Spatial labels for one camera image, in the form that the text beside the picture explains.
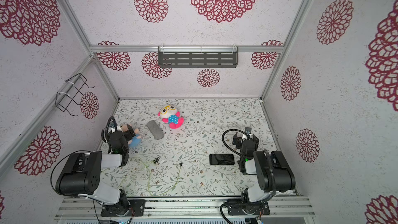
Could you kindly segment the black smartphone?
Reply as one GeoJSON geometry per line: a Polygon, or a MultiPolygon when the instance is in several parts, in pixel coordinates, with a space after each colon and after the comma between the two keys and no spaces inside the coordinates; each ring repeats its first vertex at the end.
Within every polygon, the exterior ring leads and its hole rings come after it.
{"type": "Polygon", "coordinates": [[[209,164],[214,166],[235,165],[234,155],[231,153],[212,153],[209,155],[209,164]]]}

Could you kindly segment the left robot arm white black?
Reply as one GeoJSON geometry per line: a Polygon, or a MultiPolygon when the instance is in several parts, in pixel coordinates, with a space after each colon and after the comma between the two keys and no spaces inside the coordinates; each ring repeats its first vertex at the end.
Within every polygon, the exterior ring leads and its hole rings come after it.
{"type": "Polygon", "coordinates": [[[85,197],[102,207],[102,217],[141,217],[144,200],[128,200],[126,192],[101,181],[101,170],[122,168],[129,160],[130,148],[141,141],[139,129],[129,124],[109,128],[102,133],[109,144],[110,153],[76,151],[68,155],[53,190],[66,197],[85,197]]]}

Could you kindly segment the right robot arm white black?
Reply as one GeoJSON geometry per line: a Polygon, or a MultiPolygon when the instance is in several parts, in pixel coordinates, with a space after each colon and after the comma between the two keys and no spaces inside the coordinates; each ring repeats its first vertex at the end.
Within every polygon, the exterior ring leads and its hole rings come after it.
{"type": "Polygon", "coordinates": [[[239,200],[230,199],[221,204],[222,217],[231,223],[223,210],[235,215],[266,215],[269,214],[268,201],[276,196],[277,192],[286,192],[295,188],[296,182],[281,151],[267,149],[258,151],[259,138],[246,131],[229,129],[222,134],[223,144],[233,153],[240,156],[239,171],[244,175],[257,177],[257,183],[245,189],[239,200]]]}

